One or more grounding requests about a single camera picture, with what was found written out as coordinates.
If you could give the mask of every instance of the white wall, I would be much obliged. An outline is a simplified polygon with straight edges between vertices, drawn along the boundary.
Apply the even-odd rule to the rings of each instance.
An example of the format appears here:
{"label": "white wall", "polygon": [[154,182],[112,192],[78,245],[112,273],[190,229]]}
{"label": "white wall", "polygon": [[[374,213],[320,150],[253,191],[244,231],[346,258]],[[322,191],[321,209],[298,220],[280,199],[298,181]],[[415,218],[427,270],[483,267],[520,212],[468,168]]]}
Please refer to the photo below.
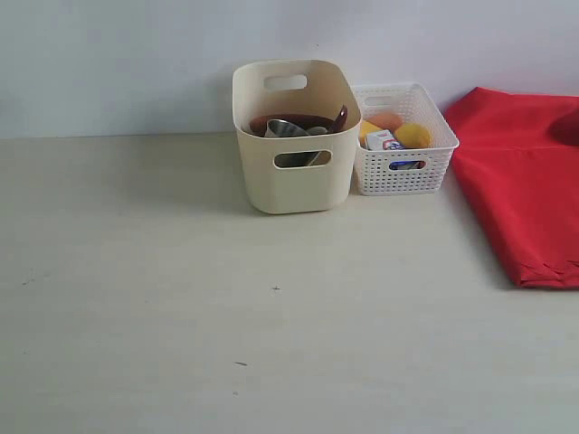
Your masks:
{"label": "white wall", "polygon": [[230,130],[235,66],[579,93],[577,0],[2,0],[0,137]]}

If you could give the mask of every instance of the metal cup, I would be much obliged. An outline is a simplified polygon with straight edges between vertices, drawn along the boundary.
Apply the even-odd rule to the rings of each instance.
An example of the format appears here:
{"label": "metal cup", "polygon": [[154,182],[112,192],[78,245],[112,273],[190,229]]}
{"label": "metal cup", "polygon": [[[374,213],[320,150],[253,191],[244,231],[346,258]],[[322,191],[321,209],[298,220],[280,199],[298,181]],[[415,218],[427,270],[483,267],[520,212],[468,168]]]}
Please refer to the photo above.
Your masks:
{"label": "metal cup", "polygon": [[308,132],[296,124],[292,124],[287,120],[270,119],[268,120],[268,128],[265,130],[266,138],[280,138],[280,137],[305,137],[309,136]]}

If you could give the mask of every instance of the white mesh basket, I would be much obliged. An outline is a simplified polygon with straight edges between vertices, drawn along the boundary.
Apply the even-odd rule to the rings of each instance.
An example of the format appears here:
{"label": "white mesh basket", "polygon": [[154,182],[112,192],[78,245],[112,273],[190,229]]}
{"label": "white mesh basket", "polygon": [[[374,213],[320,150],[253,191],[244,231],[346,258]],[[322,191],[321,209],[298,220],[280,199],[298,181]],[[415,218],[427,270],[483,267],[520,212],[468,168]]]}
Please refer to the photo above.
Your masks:
{"label": "white mesh basket", "polygon": [[[432,136],[431,147],[427,149],[369,151],[358,144],[354,170],[360,193],[379,196],[437,191],[459,140],[426,89],[409,83],[354,86],[353,91],[363,118],[392,111],[402,116],[404,122],[417,122],[428,128]],[[390,168],[399,161],[423,161],[424,164],[408,170]]]}

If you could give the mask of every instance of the basket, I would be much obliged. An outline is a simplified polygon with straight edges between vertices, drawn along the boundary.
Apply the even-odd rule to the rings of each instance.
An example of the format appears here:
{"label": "basket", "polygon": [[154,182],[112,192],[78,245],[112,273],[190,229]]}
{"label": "basket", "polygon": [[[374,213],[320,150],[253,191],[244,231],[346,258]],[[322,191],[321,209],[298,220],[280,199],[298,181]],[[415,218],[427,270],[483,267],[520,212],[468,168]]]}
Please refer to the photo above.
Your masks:
{"label": "basket", "polygon": [[[305,87],[267,89],[272,79],[305,78]],[[250,132],[250,121],[279,113],[334,118],[348,109],[337,134],[263,138]],[[342,71],[327,61],[261,61],[233,74],[233,123],[242,158],[248,196],[257,209],[282,214],[330,209],[348,195],[361,114]],[[278,167],[276,156],[299,152],[324,153],[321,165]]]}
{"label": "basket", "polygon": [[[378,196],[436,192],[459,140],[426,89],[417,83],[353,89],[363,118],[393,111],[402,116],[404,122],[417,122],[428,128],[432,136],[431,147],[403,151],[369,151],[358,142],[354,170],[360,193]],[[401,161],[422,161],[423,164],[408,170],[391,168],[392,163]]]}

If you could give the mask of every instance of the bin handle hole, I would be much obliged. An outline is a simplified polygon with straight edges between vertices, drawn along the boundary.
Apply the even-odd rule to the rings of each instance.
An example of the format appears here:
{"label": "bin handle hole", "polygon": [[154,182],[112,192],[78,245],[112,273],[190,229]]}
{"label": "bin handle hole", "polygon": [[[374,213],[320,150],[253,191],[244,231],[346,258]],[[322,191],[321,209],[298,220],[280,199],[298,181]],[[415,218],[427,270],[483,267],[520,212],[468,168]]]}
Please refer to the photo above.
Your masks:
{"label": "bin handle hole", "polygon": [[263,87],[270,92],[279,90],[298,90],[308,86],[308,77],[304,74],[285,77],[268,77],[263,81]]}
{"label": "bin handle hole", "polygon": [[318,167],[327,165],[331,159],[332,153],[329,151],[288,152],[277,154],[273,158],[273,164],[279,169]]}
{"label": "bin handle hole", "polygon": [[400,171],[400,170],[422,170],[426,167],[426,162],[420,161],[393,161],[390,163],[388,168],[390,170]]}

